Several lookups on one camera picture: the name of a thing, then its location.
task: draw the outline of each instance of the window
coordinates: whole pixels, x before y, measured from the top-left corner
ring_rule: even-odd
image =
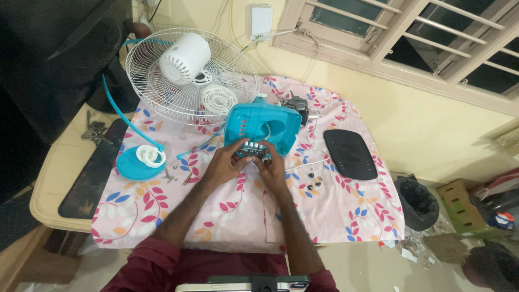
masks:
[[[288,0],[274,45],[519,116],[519,0]]]

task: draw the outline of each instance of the paper scrap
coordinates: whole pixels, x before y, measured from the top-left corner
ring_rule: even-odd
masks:
[[[404,257],[408,260],[411,260],[413,262],[418,262],[418,258],[413,256],[413,254],[405,248],[402,248],[402,257]]]
[[[385,245],[387,245],[389,248],[394,248],[394,240],[384,240],[382,241]]]

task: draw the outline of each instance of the cardboard box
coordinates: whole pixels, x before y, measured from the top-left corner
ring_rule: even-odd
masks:
[[[424,243],[443,262],[463,264],[470,255],[469,248],[457,233],[445,233],[424,237]]]
[[[481,183],[459,179],[437,189],[454,229],[461,235],[478,238],[510,236],[510,231],[489,226],[470,202],[469,192],[480,186]]]

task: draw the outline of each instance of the forearm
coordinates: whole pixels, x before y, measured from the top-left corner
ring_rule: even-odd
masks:
[[[200,209],[216,187],[202,178],[151,236],[181,246]]]
[[[275,194],[281,211],[281,223],[285,235],[290,270],[293,275],[310,275],[325,270],[305,226],[295,209],[292,195],[288,189]]]

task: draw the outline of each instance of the plastic bag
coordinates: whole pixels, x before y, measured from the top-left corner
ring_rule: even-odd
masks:
[[[402,203],[405,225],[415,231],[433,226],[438,220],[440,206],[427,188],[407,177],[401,177],[393,183]]]

